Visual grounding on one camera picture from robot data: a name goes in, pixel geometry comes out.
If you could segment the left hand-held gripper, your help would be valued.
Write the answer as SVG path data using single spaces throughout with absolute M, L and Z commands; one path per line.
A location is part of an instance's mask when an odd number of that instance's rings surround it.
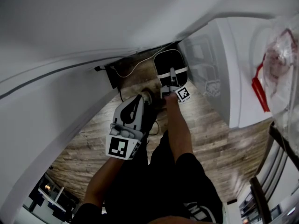
M 110 133 L 106 136 L 106 155 L 122 160 L 132 160 L 141 146 L 144 99 L 133 96 L 122 102 L 114 112 Z

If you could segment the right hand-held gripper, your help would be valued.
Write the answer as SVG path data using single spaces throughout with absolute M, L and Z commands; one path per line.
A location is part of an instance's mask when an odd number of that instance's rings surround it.
M 184 103 L 190 98 L 191 95 L 184 85 L 179 86 L 175 69 L 173 67 L 170 68 L 170 77 L 172 86 L 163 86 L 160 89 L 160 97 L 164 98 L 166 96 L 169 96 L 171 93 L 175 93 L 178 97 L 178 101 L 180 103 Z

